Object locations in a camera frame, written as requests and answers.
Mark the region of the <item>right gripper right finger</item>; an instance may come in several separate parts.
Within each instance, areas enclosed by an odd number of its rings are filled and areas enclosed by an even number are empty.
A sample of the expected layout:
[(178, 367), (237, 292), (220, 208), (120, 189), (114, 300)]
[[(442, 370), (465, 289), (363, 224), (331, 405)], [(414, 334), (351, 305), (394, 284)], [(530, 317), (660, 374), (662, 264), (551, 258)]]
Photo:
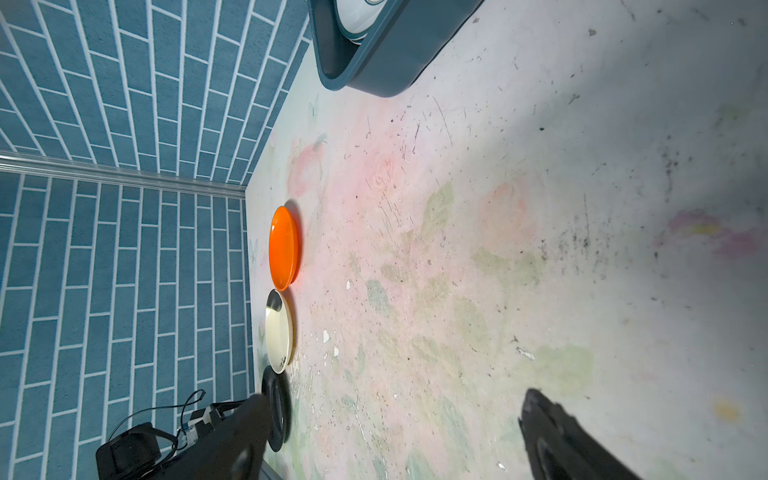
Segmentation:
[(537, 480), (612, 480), (639, 477), (590, 436), (558, 403), (526, 391), (518, 423)]

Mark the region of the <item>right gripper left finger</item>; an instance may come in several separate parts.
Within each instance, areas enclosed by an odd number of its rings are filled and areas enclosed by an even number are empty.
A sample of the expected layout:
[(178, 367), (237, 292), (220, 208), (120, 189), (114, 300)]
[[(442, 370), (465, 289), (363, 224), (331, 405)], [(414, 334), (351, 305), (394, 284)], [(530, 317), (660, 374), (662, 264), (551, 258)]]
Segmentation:
[(241, 401), (213, 403), (193, 427), (203, 427), (196, 442), (151, 479), (257, 479), (272, 432), (270, 400), (263, 394)]

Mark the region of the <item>black round plate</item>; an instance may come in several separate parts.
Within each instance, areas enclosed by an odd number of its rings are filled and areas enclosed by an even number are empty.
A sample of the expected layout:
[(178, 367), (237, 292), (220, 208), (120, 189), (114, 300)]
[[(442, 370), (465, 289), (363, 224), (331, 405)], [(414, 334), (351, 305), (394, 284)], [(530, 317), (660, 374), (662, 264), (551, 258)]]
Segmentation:
[(261, 393), (268, 398), (271, 408), (272, 429), (268, 443), (274, 452), (279, 452), (289, 438), (291, 427), (292, 410), (286, 376), (267, 365), (262, 375)]

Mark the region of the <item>cream plate green edge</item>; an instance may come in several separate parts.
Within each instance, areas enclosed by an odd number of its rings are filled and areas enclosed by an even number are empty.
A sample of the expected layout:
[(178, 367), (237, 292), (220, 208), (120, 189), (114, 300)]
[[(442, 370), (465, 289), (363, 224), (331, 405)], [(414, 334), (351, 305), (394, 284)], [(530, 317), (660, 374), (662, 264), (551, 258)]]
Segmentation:
[(281, 374), (290, 363), (294, 347), (294, 324), (285, 296), (273, 289), (265, 309), (265, 345), (274, 372)]

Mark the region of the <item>white plate clover emblem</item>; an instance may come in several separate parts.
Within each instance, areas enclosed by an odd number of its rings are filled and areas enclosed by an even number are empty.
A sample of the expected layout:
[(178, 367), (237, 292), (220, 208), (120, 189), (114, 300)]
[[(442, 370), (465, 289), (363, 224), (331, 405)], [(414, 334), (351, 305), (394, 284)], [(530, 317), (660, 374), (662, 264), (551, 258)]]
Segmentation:
[(335, 19), (342, 35), (360, 45), (385, 5), (386, 0), (335, 0)]

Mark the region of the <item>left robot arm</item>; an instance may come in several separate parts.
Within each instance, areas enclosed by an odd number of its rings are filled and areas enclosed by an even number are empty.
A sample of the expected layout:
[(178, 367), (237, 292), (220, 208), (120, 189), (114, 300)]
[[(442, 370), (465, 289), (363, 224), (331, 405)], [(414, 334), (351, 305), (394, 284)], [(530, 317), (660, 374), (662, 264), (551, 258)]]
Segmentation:
[(96, 451), (95, 461), (100, 479), (149, 479), (181, 459), (181, 455), (209, 435), (242, 404), (240, 401), (212, 403), (204, 408), (188, 408), (202, 402), (206, 391), (194, 391), (182, 404), (167, 405), (177, 410), (179, 425), (174, 433), (155, 427), (150, 422), (137, 424), (125, 431), (120, 427), (134, 417), (148, 413), (145, 408), (118, 423), (106, 443)]

